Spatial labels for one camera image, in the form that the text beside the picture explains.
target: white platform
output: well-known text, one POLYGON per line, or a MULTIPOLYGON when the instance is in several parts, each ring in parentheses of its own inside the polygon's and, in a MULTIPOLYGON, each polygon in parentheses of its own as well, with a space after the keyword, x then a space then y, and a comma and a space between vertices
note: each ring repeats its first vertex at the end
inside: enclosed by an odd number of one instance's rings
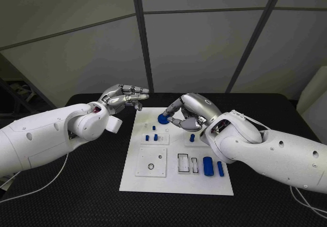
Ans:
MULTIPOLYGON (((194 143, 187 143, 188 132, 171 123, 163 125, 157 122, 157 116, 164 112, 164 107, 142 108, 141 112, 137 112, 134 128, 131 133, 129 147, 125 157, 125 167, 121 178, 119 191, 128 192, 165 192, 165 193, 186 193, 186 194, 209 194, 209 195, 233 195, 232 184, 226 169, 226 164, 223 163, 224 176, 219 176, 216 162, 220 159, 216 157, 210 147, 199 141, 199 133, 196 132, 194 143), (144 134, 168 134, 168 144, 154 145, 145 144, 142 142, 144 134), (139 160, 138 153, 151 152, 152 155, 147 157, 144 161, 141 159, 142 174, 139 174, 139 160), (165 154, 165 172, 163 172, 163 158, 165 154), (178 154, 188 155, 188 166, 190 173, 178 174, 178 154), (214 175, 207 177, 203 174, 203 157, 213 158, 213 172, 214 175), (191 173, 191 158, 197 158, 199 173, 191 173), (154 164, 152 173, 147 169, 148 164, 154 164)), ((174 118, 183 119, 181 112, 177 112, 174 118)))

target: hole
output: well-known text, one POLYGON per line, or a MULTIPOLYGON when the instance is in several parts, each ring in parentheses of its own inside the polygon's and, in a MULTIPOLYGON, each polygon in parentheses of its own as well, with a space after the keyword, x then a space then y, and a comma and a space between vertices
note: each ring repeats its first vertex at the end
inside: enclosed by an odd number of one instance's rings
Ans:
POLYGON ((318 152, 315 150, 312 151, 312 156, 314 158, 318 158, 318 152))
POLYGON ((59 125, 57 125, 57 123, 53 124, 53 127, 54 127, 56 131, 59 131, 59 125))
POLYGON ((26 134, 26 137, 27 137, 29 140, 31 140, 31 134, 30 133, 26 134))
POLYGON ((279 147, 284 148, 284 142, 282 141, 279 141, 279 147))

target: table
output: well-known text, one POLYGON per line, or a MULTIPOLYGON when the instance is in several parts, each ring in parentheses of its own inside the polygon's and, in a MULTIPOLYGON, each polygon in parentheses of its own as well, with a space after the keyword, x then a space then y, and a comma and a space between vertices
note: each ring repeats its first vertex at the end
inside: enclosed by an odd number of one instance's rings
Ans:
MULTIPOLYGON (((279 94, 201 94, 222 112, 236 109, 273 130, 311 140, 309 130, 279 94)), ((144 107, 165 107, 181 94, 154 93, 144 107)), ((67 105, 96 101, 99 94, 72 96, 67 105)), ((102 136, 70 154, 62 174, 40 192, 0 204, 1 226, 325 226, 327 220, 294 200, 289 187, 242 163, 227 166, 235 196, 119 192, 135 110, 115 115, 118 134, 102 136)), ((65 157, 21 172, 4 199, 53 179, 65 157)), ((305 192, 312 206, 327 209, 327 195, 305 192)))

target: white board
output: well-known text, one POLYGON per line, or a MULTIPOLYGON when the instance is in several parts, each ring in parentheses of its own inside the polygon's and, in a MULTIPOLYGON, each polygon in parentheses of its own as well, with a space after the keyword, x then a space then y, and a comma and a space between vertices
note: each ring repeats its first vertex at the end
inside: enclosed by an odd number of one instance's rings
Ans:
MULTIPOLYGON (((206 144, 199 147, 186 146, 184 130, 171 123, 163 125, 157 122, 158 114, 164 110, 164 107, 144 107, 141 112, 137 112, 119 191, 233 195, 226 163, 223 162, 224 176, 220 177, 216 164, 220 159, 210 147, 206 144), (168 134, 168 144, 144 144, 142 136, 147 133, 168 134), (135 176, 139 148, 152 148, 148 149, 152 151, 155 151, 155 148, 165 148, 165 177, 135 176), (178 154, 188 155, 188 166, 191 166, 191 158, 197 159, 197 174, 193 174, 191 171, 190 174, 178 174, 178 154), (213 158, 214 175, 210 177, 203 174, 203 157, 213 158)), ((174 118, 183 119, 180 111, 175 113, 174 118)), ((194 133, 196 141, 199 140, 199 133, 194 133)))

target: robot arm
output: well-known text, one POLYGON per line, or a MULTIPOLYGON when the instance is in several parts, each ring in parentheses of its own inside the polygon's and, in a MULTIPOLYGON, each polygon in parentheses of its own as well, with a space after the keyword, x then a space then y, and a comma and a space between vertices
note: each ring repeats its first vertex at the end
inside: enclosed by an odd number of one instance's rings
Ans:
MULTIPOLYGON (((213 103, 197 94, 183 95, 181 101, 184 103, 177 106, 175 101, 163 114, 170 116, 167 120, 173 124, 175 119, 171 116, 178 108, 186 108, 194 113, 194 118, 199 116, 204 118, 207 128, 200 133, 200 139, 212 147, 222 161, 227 164, 242 161, 259 174, 276 181, 305 190, 327 193, 327 146, 324 144, 271 130, 268 127, 266 130, 258 131, 250 121, 258 122, 236 111, 223 114, 220 111, 216 114, 212 113, 213 103), (200 103, 186 98, 194 96, 201 98, 200 103)), ((187 117, 174 125, 183 128, 186 121, 187 117)))
POLYGON ((116 133, 122 121, 112 114, 125 105, 141 110, 148 90, 115 85, 98 102, 76 104, 14 121, 0 129, 0 177, 34 168, 95 140, 103 130, 116 133))

